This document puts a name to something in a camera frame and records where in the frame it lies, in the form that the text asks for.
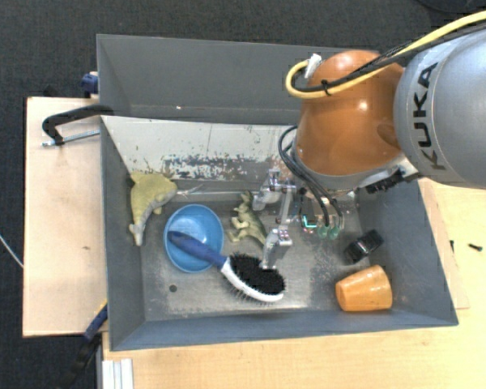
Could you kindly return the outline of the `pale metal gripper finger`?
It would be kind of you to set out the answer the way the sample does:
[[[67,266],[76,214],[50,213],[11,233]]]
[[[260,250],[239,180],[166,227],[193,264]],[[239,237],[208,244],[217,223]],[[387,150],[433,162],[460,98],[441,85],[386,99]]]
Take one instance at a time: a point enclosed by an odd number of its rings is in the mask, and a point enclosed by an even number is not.
[[[285,256],[291,246],[292,239],[287,228],[278,227],[272,229],[266,236],[265,244],[262,248],[262,266],[265,269],[275,268],[276,262]]]
[[[267,205],[277,203],[288,192],[296,191],[296,184],[293,179],[280,178],[279,169],[269,169],[268,175],[259,187],[257,193],[253,195],[252,208],[255,212],[262,211]]]

